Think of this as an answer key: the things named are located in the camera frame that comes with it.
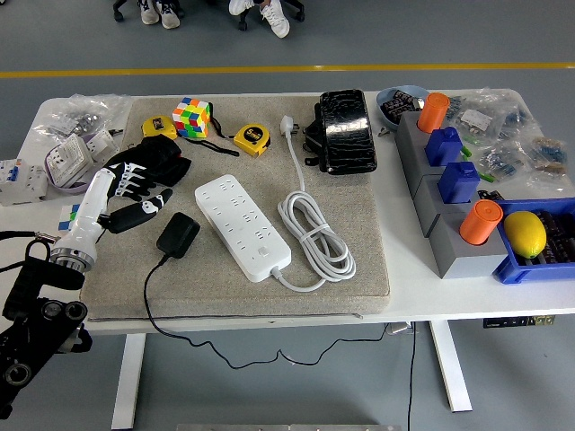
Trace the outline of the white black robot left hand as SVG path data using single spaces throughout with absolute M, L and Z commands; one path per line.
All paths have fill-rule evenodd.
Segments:
M 115 163 L 100 169 L 84 195 L 71 230 L 54 244 L 51 259 L 83 259 L 91 265 L 97 258 L 96 240 L 103 231 L 126 232 L 151 220 L 165 206 L 173 194 L 171 189 L 143 199 L 154 185 L 146 176 L 146 168 L 135 163 Z M 133 198 L 136 202 L 108 213 L 113 197 Z

